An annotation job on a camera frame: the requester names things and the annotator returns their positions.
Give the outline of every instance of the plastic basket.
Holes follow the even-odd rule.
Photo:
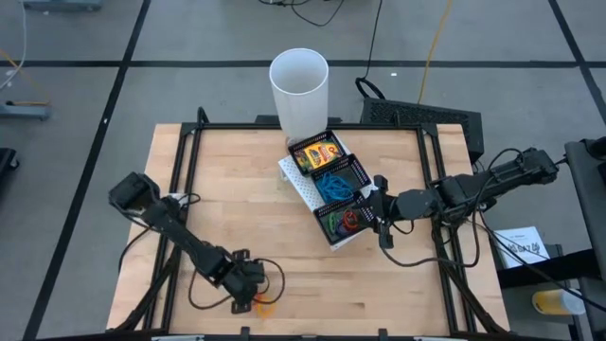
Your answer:
[[[370,177],[362,167],[355,154],[342,156],[336,161],[329,163],[326,167],[312,172],[312,180],[318,192],[321,193],[318,183],[326,173],[339,176],[351,185],[351,191],[359,190],[360,188],[370,185]]]
[[[341,153],[341,155],[345,155],[345,149],[343,148],[343,146],[341,145],[341,142],[339,142],[339,139],[337,138],[337,136],[332,132],[332,130],[326,130],[325,132],[322,132],[318,135],[314,135],[312,137],[306,138],[301,142],[295,143],[292,146],[288,147],[288,152],[291,154],[291,156],[293,157],[294,163],[296,164],[296,167],[299,169],[299,171],[301,172],[301,174],[303,174],[304,176],[308,176],[311,172],[313,171],[319,171],[324,169],[325,167],[331,165],[332,163],[336,162],[336,160],[329,162],[328,164],[319,167],[315,170],[307,170],[301,167],[301,165],[299,165],[298,161],[296,160],[296,156],[295,153],[302,151],[303,149],[311,146],[314,143],[317,142],[321,142],[321,141],[325,141],[325,140],[332,140],[334,142],[334,144],[337,146],[337,149],[339,150],[339,152]]]
[[[337,211],[345,211],[349,207],[352,207],[357,204],[361,204],[364,201],[364,199],[365,198],[362,195],[362,193],[360,193],[359,191],[356,191],[353,193],[353,197],[351,199],[324,205],[313,211],[313,216],[315,217],[315,220],[320,225],[320,228],[322,229],[322,232],[324,233],[324,236],[326,237],[326,240],[329,242],[330,245],[335,245],[338,242],[340,242],[346,238],[349,238],[353,235],[356,235],[356,234],[364,231],[368,227],[371,227],[372,222],[374,220],[374,214],[372,214],[372,211],[370,210],[370,208],[362,207],[362,208],[356,208],[360,212],[360,214],[358,214],[359,228],[357,230],[352,231],[349,234],[344,235],[344,236],[339,236],[337,234],[331,235],[329,232],[329,225],[328,225],[329,214],[331,214],[332,212],[337,212]]]

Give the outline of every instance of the white cylindrical container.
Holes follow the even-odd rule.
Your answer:
[[[282,131],[292,139],[316,135],[329,120],[329,64],[308,48],[280,53],[269,67]]]

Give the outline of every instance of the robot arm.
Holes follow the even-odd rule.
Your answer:
[[[373,226],[380,233],[401,220],[414,221],[438,217],[442,222],[457,224],[475,210],[475,203],[496,204],[496,197],[522,185],[548,184],[556,180],[558,167],[545,151],[527,149],[514,160],[474,175],[447,176],[429,184],[428,189],[411,189],[397,197],[387,194],[387,179],[374,177],[375,186],[366,205],[371,206],[379,221]],[[388,231],[381,241],[382,247],[392,248]]]
[[[196,238],[182,224],[179,201],[170,196],[160,199],[159,193],[148,176],[132,172],[110,191],[110,204],[124,215],[139,217],[187,253],[202,277],[234,297],[233,314],[250,311],[258,284],[265,280],[263,264],[249,260],[249,250],[230,254]]]

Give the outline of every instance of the wooden tabletop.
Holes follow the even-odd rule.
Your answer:
[[[169,187],[179,130],[177,124],[157,125],[153,136],[146,173],[163,194]],[[442,125],[438,131],[447,173],[471,172],[461,127]],[[371,177],[382,174],[389,180],[391,194],[424,188],[414,132],[336,133]],[[286,273],[284,296],[265,319],[255,310],[233,315],[230,303],[195,310],[187,301],[193,266],[184,254],[170,332],[237,334],[242,326],[249,326],[252,334],[376,335],[379,328],[387,328],[390,335],[447,335],[437,265],[396,266],[385,258],[377,235],[370,230],[331,252],[293,186],[279,178],[277,161],[287,154],[284,142],[280,130],[203,131],[193,185],[202,202],[191,207],[187,221],[187,228],[200,239],[230,251],[249,248],[253,258],[277,261]],[[433,165],[433,156],[429,156]],[[401,227],[408,228],[408,223],[402,222]],[[433,257],[430,228],[429,221],[423,220],[416,222],[410,235],[395,233],[391,254],[401,261]],[[139,232],[140,227],[133,226],[130,238]],[[488,236],[479,233],[481,258],[467,270],[469,286],[494,320],[508,329]],[[471,227],[462,226],[459,238],[465,261],[472,261]],[[157,243],[158,235],[149,233],[126,256],[108,328],[122,322],[149,287]],[[272,283],[268,297],[272,297],[279,290],[279,273],[271,264],[265,270]],[[453,292],[458,328],[465,330],[460,296],[456,289]],[[193,299],[198,304],[210,304],[223,296],[223,289],[196,278]],[[160,324],[164,293],[158,303],[154,327]]]

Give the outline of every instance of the gray floor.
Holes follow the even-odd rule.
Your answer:
[[[96,13],[28,13],[28,58],[119,61],[141,1],[106,0]],[[335,1],[313,1],[301,12],[327,17]],[[289,9],[257,1],[152,0],[134,60],[271,60],[305,46],[327,59],[364,60],[378,1],[347,0],[327,27],[312,27]],[[376,60],[424,60],[445,1],[385,0]],[[606,60],[606,28],[599,0],[560,1],[588,61]],[[15,31],[16,1],[0,3],[0,31]],[[20,34],[0,38],[14,58]],[[436,49],[442,61],[574,61],[547,1],[455,1]],[[4,77],[7,68],[0,68]],[[116,68],[36,68],[27,72],[50,92],[46,122],[0,120],[0,146],[21,154],[22,167],[0,197],[0,340],[23,336],[50,257],[80,180],[84,162],[116,77]],[[362,98],[353,81],[362,67],[330,70],[330,114],[360,119]],[[593,69],[606,89],[606,70]],[[101,332],[117,278],[128,224],[107,205],[107,190],[129,171],[144,170],[153,126],[193,120],[203,105],[212,121],[251,122],[274,115],[267,68],[130,68],[45,314],[40,337]],[[422,68],[377,67],[369,78],[389,99],[415,101]],[[0,100],[38,99],[23,79]],[[433,68],[428,105],[482,113],[487,162],[505,147],[546,149],[604,135],[605,125],[577,68]],[[565,252],[589,245],[566,167],[546,187],[522,188],[489,214],[495,228],[536,225],[545,242]],[[511,316],[515,328],[516,316]]]

